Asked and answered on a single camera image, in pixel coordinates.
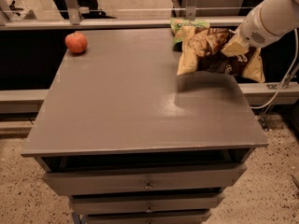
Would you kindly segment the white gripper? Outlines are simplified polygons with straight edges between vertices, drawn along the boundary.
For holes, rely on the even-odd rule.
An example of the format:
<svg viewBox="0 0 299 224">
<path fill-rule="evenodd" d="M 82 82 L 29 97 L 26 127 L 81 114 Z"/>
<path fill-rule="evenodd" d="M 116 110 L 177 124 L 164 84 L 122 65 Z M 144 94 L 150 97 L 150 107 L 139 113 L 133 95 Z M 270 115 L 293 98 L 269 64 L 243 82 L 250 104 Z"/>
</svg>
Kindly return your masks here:
<svg viewBox="0 0 299 224">
<path fill-rule="evenodd" d="M 226 57 L 244 55 L 249 46 L 255 48 L 267 47 L 278 40 L 281 35 L 274 35 L 263 26 L 262 7 L 254 8 L 239 26 L 239 34 L 234 35 L 221 49 Z"/>
</svg>

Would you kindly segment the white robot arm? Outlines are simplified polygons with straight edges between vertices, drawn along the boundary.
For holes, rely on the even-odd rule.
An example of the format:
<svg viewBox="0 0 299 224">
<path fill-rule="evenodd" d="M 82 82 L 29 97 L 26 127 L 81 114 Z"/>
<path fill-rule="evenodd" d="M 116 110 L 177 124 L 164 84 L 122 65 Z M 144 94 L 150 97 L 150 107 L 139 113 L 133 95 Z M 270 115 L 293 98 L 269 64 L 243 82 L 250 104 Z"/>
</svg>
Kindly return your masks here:
<svg viewBox="0 0 299 224">
<path fill-rule="evenodd" d="M 235 30 L 221 53 L 246 54 L 250 47 L 265 48 L 299 27 L 299 0 L 264 0 Z"/>
</svg>

